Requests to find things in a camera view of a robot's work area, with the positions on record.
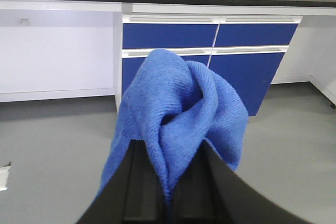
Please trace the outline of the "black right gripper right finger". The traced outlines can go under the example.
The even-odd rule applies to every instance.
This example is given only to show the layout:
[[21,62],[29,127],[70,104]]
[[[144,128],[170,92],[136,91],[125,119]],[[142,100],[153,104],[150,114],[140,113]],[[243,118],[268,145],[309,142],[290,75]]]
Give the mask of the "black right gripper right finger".
[[203,141],[174,192],[173,223],[300,223],[256,192]]

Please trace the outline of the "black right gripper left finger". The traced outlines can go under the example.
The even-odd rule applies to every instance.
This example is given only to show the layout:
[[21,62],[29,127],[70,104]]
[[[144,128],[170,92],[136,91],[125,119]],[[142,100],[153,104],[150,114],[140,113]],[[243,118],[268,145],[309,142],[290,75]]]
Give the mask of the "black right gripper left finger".
[[77,223],[166,223],[161,184],[144,141],[130,142],[117,171]]

